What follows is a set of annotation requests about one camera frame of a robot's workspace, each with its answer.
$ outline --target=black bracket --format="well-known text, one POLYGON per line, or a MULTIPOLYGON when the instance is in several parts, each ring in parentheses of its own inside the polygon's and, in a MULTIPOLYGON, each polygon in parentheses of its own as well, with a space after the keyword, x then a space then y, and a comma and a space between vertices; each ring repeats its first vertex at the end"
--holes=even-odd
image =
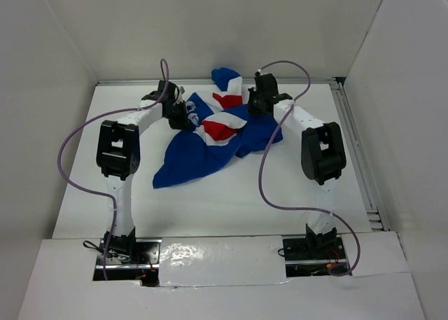
POLYGON ((347 165, 341 129, 337 123, 308 128, 302 132, 302 169, 310 180, 319 185, 341 176, 347 165))
MULTIPOLYGON (((108 237, 109 237, 109 231, 106 231, 106 233, 103 236, 103 243, 100 245, 100 249, 104 248, 108 237)), ((111 241, 108 246, 108 250, 119 253, 120 255, 132 257, 134 255, 135 242, 136 240, 135 240, 135 228, 134 228, 129 235, 121 235, 121 236, 112 235, 111 241)))
MULTIPOLYGON (((166 81, 160 80, 156 91, 144 96, 142 100, 151 99, 157 101, 163 92, 166 81)), ((168 82, 168 87, 164 99, 162 100, 162 116, 168 118, 170 128, 173 130, 190 129, 191 125, 188 121, 187 108, 185 102, 177 102, 180 90, 177 85, 168 82)))
POLYGON ((139 127, 105 120, 99 129, 97 165, 104 176, 123 181, 135 173, 140 165, 139 127))
POLYGON ((347 77, 342 77, 342 76, 336 76, 333 78, 335 79, 337 84, 341 84, 342 86, 344 86, 345 80, 347 79, 347 77))
POLYGON ((249 101, 247 113, 249 115, 261 116, 274 115, 274 105, 285 99, 292 99, 288 94, 280 94, 277 81, 272 74, 256 73, 255 88, 249 89, 249 101))
POLYGON ((337 242, 337 230, 333 228, 326 234, 316 234, 308 225, 305 242, 311 254, 319 255, 322 251, 326 253, 329 248, 335 248, 337 242))

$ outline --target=white table surface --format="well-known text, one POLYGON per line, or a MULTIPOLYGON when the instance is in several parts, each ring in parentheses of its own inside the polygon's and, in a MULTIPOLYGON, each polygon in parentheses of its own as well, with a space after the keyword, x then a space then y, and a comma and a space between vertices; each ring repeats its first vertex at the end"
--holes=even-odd
MULTIPOLYGON (((218 91, 215 85, 184 85, 185 92, 218 91)), ((296 95, 304 85, 280 85, 280 92, 296 95)), ((154 90, 150 85, 98 86, 88 118, 106 111, 132 107, 154 90)), ((298 102, 324 121, 340 122, 329 85, 312 85, 298 102)), ((120 115, 108 119, 117 119, 120 115)), ((82 133, 71 178, 88 188, 105 190, 105 181, 95 156, 102 120, 82 133)), ((300 136, 283 130, 285 139, 269 152, 265 167, 265 191, 271 201, 286 206, 315 206, 318 193, 300 166, 300 136)), ((160 120, 141 136, 141 165, 134 177, 132 213, 137 237, 185 237, 223 235, 287 235, 305 233, 309 213, 278 211, 260 198, 257 186, 261 154, 230 164, 206 178, 173 188, 153 190, 154 173, 162 165, 167 144, 176 134, 160 120)), ((370 231, 360 186, 347 146, 347 167, 335 190, 335 211, 356 232, 370 231)), ((106 229, 107 204, 103 197, 67 186, 53 238, 102 237, 106 229)), ((340 232, 347 229, 338 224, 340 232)))
POLYGON ((44 240, 19 320, 424 320, 408 272, 299 277, 269 286, 148 288, 139 281, 92 281, 96 257, 79 239, 44 240))

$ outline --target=wire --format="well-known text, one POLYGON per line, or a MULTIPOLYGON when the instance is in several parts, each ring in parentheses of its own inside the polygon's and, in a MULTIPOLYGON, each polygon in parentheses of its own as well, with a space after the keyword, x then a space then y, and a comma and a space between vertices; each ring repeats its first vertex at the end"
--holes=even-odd
MULTIPOLYGON (((166 61, 166 59, 161 59, 160 60, 160 69, 162 71, 162 75, 163 78, 166 82, 169 82, 169 68, 168 68, 168 63, 166 61)), ((69 184, 72 185, 74 188, 79 189, 83 192, 89 193, 89 194, 93 194, 93 195, 98 195, 98 196, 103 196, 103 197, 108 197, 109 199, 112 200, 113 203, 113 217, 112 217, 112 224, 111 224, 111 229, 109 230, 109 234, 106 240, 106 243, 104 245, 104 252, 103 252, 103 274, 104 274, 104 280, 107 280, 107 273, 106 273, 106 258, 107 258, 107 253, 109 251, 109 244, 111 243, 111 239, 112 239, 112 234, 113 231, 115 230, 115 224, 117 221, 117 200, 116 198, 108 193, 104 193, 104 192, 100 192, 98 190, 92 190, 86 187, 82 187, 81 185, 78 185, 76 182, 72 181, 69 176, 67 175, 67 173, 64 171, 64 169, 62 168, 62 154, 64 152, 65 146, 69 143, 69 141, 71 140, 71 138, 73 138, 73 136, 75 134, 77 134, 78 132, 80 132, 84 127, 86 127, 87 125, 89 125, 90 123, 99 120, 100 118, 104 118, 110 115, 114 115, 116 113, 123 113, 123 112, 130 112, 130 111, 140 111, 140 110, 148 110, 153 108, 157 103, 160 103, 160 101, 162 101, 162 99, 165 97, 165 93, 167 92, 167 88, 168 88, 168 83, 165 83, 164 87, 163 87, 163 91, 162 94, 159 96, 159 98, 157 99, 157 101, 155 101, 155 103, 145 106, 143 108, 127 108, 127 109, 118 109, 118 110, 114 110, 114 111, 109 111, 106 113, 102 113, 101 115, 95 116, 89 120, 87 120, 85 123, 83 123, 82 125, 78 126, 77 128, 75 128, 62 142, 61 147, 59 148, 59 153, 57 154, 57 169, 59 170, 59 173, 61 174, 61 177, 69 184)))
POLYGON ((149 258, 149 256, 146 255, 145 252, 140 251, 140 252, 138 252, 138 254, 137 254, 137 264, 136 264, 136 270, 137 270, 137 271, 136 271, 136 274, 137 274, 137 276, 139 276, 139 265, 140 265, 140 260, 139 260, 139 258, 140 258, 140 255, 142 255, 142 257, 145 258, 145 259, 148 261, 150 270, 151 270, 152 272, 154 272, 155 270, 154 270, 153 264, 151 263, 151 259, 149 258))
POLYGON ((266 195, 265 195, 265 192, 264 192, 264 190, 263 190, 263 183, 262 183, 262 182, 263 182, 263 170, 264 170, 264 168, 265 168, 266 157, 267 157, 267 154, 269 153, 269 151, 270 151, 270 149, 271 149, 272 142, 274 141, 275 136, 277 135, 277 132, 280 130, 281 126, 283 125, 283 123, 285 122, 285 120, 287 119, 287 117, 293 112, 295 102, 296 102, 299 98, 301 98, 301 96, 305 95, 305 94, 308 92, 308 90, 310 89, 310 87, 311 87, 311 76, 309 75, 308 71, 307 71, 304 67, 302 67, 300 64, 295 63, 295 62, 293 62, 293 61, 288 61, 288 60, 274 61, 274 62, 271 62, 271 63, 266 64, 265 66, 261 67, 260 70, 266 69, 266 68, 268 68, 268 67, 270 67, 270 66, 273 66, 273 65, 275 65, 275 64, 280 64, 280 63, 292 64, 293 66, 296 66, 297 68, 301 69, 301 70, 305 73, 305 75, 307 76, 308 84, 307 84, 307 87, 305 88, 305 90, 303 90, 298 96, 296 96, 296 97, 293 99, 294 102, 291 104, 291 107, 290 107, 289 110, 285 113, 285 115, 283 116, 283 118, 279 121, 279 124, 278 124, 277 127, 275 128, 274 132, 272 133, 272 135, 271 135, 271 137, 270 137, 270 139, 269 139, 269 142, 268 142, 267 145, 266 145, 265 152, 263 153, 263 156, 262 156, 262 158, 261 158, 260 170, 259 170, 259 172, 258 172, 258 190, 260 191, 260 195, 261 195, 261 198, 263 199, 263 201, 264 201, 266 204, 268 204, 269 206, 271 206, 271 207, 273 207, 273 208, 275 208, 275 209, 286 210, 286 211, 317 211, 317 212, 319 212, 319 213, 324 213, 324 214, 330 214, 330 215, 333 215, 335 218, 337 218, 339 221, 341 221, 342 224, 344 224, 344 225, 347 227, 347 229, 349 229, 350 233, 353 235, 353 238, 355 239, 355 242, 356 242, 356 250, 357 250, 357 252, 356 252, 356 259, 355 259, 355 262, 353 263, 353 265, 350 267, 350 269, 348 269, 346 272, 344 272, 344 273, 342 273, 342 274, 334 273, 333 270, 334 270, 335 267, 337 267, 337 266, 343 266, 343 264, 336 264, 336 265, 333 265, 333 266, 328 270, 328 273, 329 273, 330 275, 332 275, 332 276, 337 276, 337 277, 345 276, 345 275, 351 274, 351 273, 353 272, 353 270, 355 270, 356 266, 357 266, 358 263, 359 263, 359 259, 360 259, 360 257, 361 257, 361 245, 360 245, 360 243, 359 243, 358 236, 356 236, 355 230, 354 230, 354 229, 353 229, 353 228, 352 228, 352 227, 351 227, 351 226, 350 226, 350 225, 349 225, 349 224, 348 224, 348 223, 347 223, 341 216, 339 216, 339 215, 336 214, 336 213, 333 213, 332 211, 326 210, 326 209, 322 209, 322 208, 313 208, 313 207, 283 207, 283 206, 277 205, 277 204, 275 204, 275 203, 272 203, 272 202, 270 202, 270 201, 267 199, 267 197, 266 197, 266 195))
POLYGON ((303 264, 303 265, 301 265, 301 264, 297 264, 297 265, 294 265, 293 267, 291 267, 294 271, 296 271, 296 272, 301 272, 301 273, 304 273, 304 274, 309 274, 309 275, 314 275, 314 274, 318 274, 318 273, 320 273, 320 272, 323 272, 324 271, 324 269, 322 269, 322 268, 319 268, 319 267, 316 267, 316 266, 314 266, 314 267, 307 267, 307 266, 309 266, 309 265, 307 265, 307 264, 303 264))
POLYGON ((333 253, 336 254, 336 263, 338 263, 339 259, 340 259, 339 253, 336 250, 334 250, 333 248, 331 248, 330 251, 332 251, 333 253))
POLYGON ((91 241, 84 241, 83 242, 83 246, 87 249, 94 249, 97 250, 98 252, 100 252, 100 254, 103 254, 103 249, 101 249, 99 246, 97 246, 96 244, 93 244, 91 241))
POLYGON ((141 270, 141 274, 139 275, 139 258, 140 258, 140 253, 143 253, 143 252, 139 252, 137 254, 137 264, 136 264, 136 267, 135 267, 135 269, 136 269, 135 279, 141 279, 141 278, 146 277, 146 274, 143 271, 143 269, 141 270))

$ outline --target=white panel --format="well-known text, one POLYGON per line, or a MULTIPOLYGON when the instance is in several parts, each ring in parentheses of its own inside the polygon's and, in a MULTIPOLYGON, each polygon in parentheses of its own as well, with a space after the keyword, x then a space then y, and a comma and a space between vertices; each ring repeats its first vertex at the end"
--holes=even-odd
MULTIPOLYGON (((186 95, 196 90, 217 90, 214 85, 184 85, 186 95)), ((280 85, 280 92, 297 95, 304 85, 280 85)), ((135 106, 153 86, 100 86, 96 89, 89 118, 106 111, 135 106)), ((312 85, 298 102, 324 121, 339 122, 329 85, 312 85)), ((105 189, 95 156, 101 121, 83 130, 71 177, 88 188, 105 189)), ((320 204, 316 186, 300 164, 301 136, 283 130, 285 139, 267 157, 264 187, 271 201, 287 207, 320 204)), ((152 125, 141 136, 141 164, 132 188, 132 213, 137 237, 189 237, 285 235, 305 233, 310 214, 279 211, 267 206, 258 192, 261 154, 234 158, 219 172, 189 183, 154 190, 152 180, 162 166, 168 143, 176 134, 166 120, 152 125)), ((102 237, 106 229, 107 199, 67 187, 53 237, 102 237)), ((354 167, 347 167, 335 189, 335 212, 358 232, 370 231, 354 167)), ((347 229, 338 224, 340 232, 347 229)))
POLYGON ((64 193, 57 149, 93 86, 43 0, 0 0, 0 29, 0 319, 16 320, 64 193))
MULTIPOLYGON (((358 234, 361 257, 354 277, 374 276, 385 273, 409 272, 406 258, 395 232, 365 232, 358 234)), ((358 254, 355 239, 350 234, 342 235, 349 263, 354 263, 358 254)))
POLYGON ((286 283, 281 236, 164 238, 161 286, 253 286, 286 283))
POLYGON ((77 239, 43 241, 19 320, 424 320, 409 273, 147 288, 137 281, 92 281, 96 256, 77 239))
POLYGON ((428 319, 446 319, 448 4, 384 0, 346 82, 428 319))
MULTIPOLYGON (((49 0, 101 80, 244 76, 279 59, 346 76, 381 0, 49 0)), ((296 76, 279 67, 279 76, 296 76)))

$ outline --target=cable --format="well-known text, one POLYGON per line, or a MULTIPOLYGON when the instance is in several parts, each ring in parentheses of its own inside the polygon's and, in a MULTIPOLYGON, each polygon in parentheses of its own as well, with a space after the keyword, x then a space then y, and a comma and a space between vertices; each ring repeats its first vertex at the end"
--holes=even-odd
POLYGON ((137 261, 136 261, 136 263, 137 263, 136 264, 137 276, 138 276, 138 273, 139 273, 139 265, 140 265, 140 260, 139 259, 140 259, 140 255, 142 255, 142 257, 148 261, 150 270, 152 272, 154 272, 155 270, 154 270, 153 264, 151 263, 151 259, 149 258, 149 256, 146 255, 146 253, 144 251, 140 251, 137 254, 137 261))
MULTIPOLYGON (((162 71, 162 75, 163 78, 166 82, 169 82, 169 68, 168 68, 168 63, 166 61, 166 59, 161 59, 160 60, 160 70, 162 71)), ((73 182, 72 180, 70 180, 69 176, 67 175, 67 173, 64 171, 64 169, 62 168, 62 154, 64 152, 65 146, 69 143, 70 139, 73 138, 73 136, 75 134, 77 134, 78 132, 80 132, 84 127, 86 127, 87 125, 89 125, 90 123, 99 120, 100 118, 104 118, 107 117, 109 115, 114 115, 116 113, 123 113, 123 112, 130 112, 130 111, 140 111, 140 110, 148 110, 151 109, 152 107, 154 107, 157 103, 160 103, 160 101, 162 101, 162 99, 165 97, 165 93, 167 91, 168 88, 168 83, 165 83, 164 87, 163 87, 163 91, 162 94, 160 95, 160 97, 157 99, 157 101, 155 101, 155 103, 145 106, 143 108, 127 108, 127 109, 119 109, 119 110, 114 110, 114 111, 109 111, 106 113, 102 113, 101 115, 95 116, 89 120, 87 120, 85 123, 83 123, 82 125, 78 126, 76 129, 74 129, 62 142, 61 147, 59 148, 59 153, 57 154, 57 169, 59 170, 59 173, 61 174, 61 177, 70 185, 72 185, 74 188, 79 189, 83 192, 89 193, 89 194, 93 194, 93 195, 98 195, 98 196, 103 196, 103 197, 108 197, 109 199, 112 200, 113 203, 113 217, 112 217, 112 224, 111 224, 111 229, 109 230, 109 234, 106 240, 106 243, 104 245, 104 252, 103 252, 103 274, 104 274, 104 280, 107 280, 107 273, 106 273, 106 259, 107 259, 107 253, 109 251, 109 244, 111 243, 111 239, 112 239, 112 234, 113 231, 115 229, 115 224, 117 221, 117 200, 115 199, 115 197, 111 194, 108 193, 103 193, 103 192, 99 192, 98 190, 92 190, 86 187, 82 187, 81 185, 78 185, 76 182, 73 182)))
MULTIPOLYGON (((83 246, 87 249, 92 249, 98 251, 101 255, 104 253, 104 249, 100 248, 96 244, 93 244, 91 241, 85 240, 83 242, 83 246)), ((118 259, 122 264, 127 264, 131 261, 129 256, 120 255, 119 253, 108 253, 107 258, 115 258, 118 259)))
POLYGON ((336 263, 338 263, 339 259, 340 259, 339 253, 336 250, 334 250, 333 248, 331 248, 330 250, 336 254, 336 263))
POLYGON ((266 145, 265 152, 263 153, 263 156, 261 158, 260 170, 258 172, 258 190, 260 191, 260 195, 261 195, 261 198, 263 199, 263 201, 266 204, 268 204, 269 206, 271 206, 271 207, 273 207, 275 209, 286 210, 286 211, 317 211, 318 213, 324 213, 324 214, 333 215, 335 218, 337 218, 339 221, 341 221, 347 227, 347 229, 349 229, 350 233, 353 235, 353 238, 355 239, 355 242, 356 242, 356 259, 355 259, 355 262, 353 263, 353 265, 350 267, 350 269, 348 269, 346 272, 344 272, 342 274, 337 274, 337 273, 333 272, 335 267, 343 266, 343 264, 339 264, 338 263, 338 264, 332 266, 328 270, 328 273, 330 275, 332 275, 332 276, 337 276, 337 277, 345 276, 345 275, 351 274, 353 272, 353 270, 355 270, 356 266, 359 263, 359 259, 361 257, 361 245, 359 243, 358 236, 356 236, 355 230, 353 230, 353 228, 341 216, 333 213, 332 211, 326 210, 326 209, 312 208, 312 207, 283 207, 283 206, 279 206, 279 205, 277 205, 275 203, 272 203, 272 202, 270 202, 266 198, 265 192, 263 190, 263 183, 262 183, 263 182, 263 169, 265 168, 266 157, 267 157, 267 154, 269 153, 269 150, 271 149, 272 142, 274 141, 275 136, 277 135, 277 132, 280 130, 281 126, 283 125, 283 123, 285 122, 287 117, 293 112, 295 102, 299 98, 301 98, 301 96, 305 95, 308 92, 308 90, 310 89, 310 87, 311 87, 311 76, 309 75, 308 71, 304 67, 302 67, 300 64, 295 63, 293 61, 288 61, 288 60, 274 61, 274 62, 271 62, 271 63, 266 64, 265 66, 261 67, 260 71, 262 71, 263 69, 266 69, 266 68, 268 68, 270 66, 273 66, 275 64, 280 64, 280 63, 292 64, 293 66, 296 66, 297 68, 301 69, 305 73, 305 75, 307 76, 308 84, 307 84, 307 87, 305 88, 305 90, 303 90, 298 96, 296 96, 293 99, 294 102, 291 104, 291 107, 285 113, 283 118, 279 121, 279 124, 275 128, 274 132, 272 133, 272 135, 271 135, 271 137, 269 139, 269 142, 266 145))

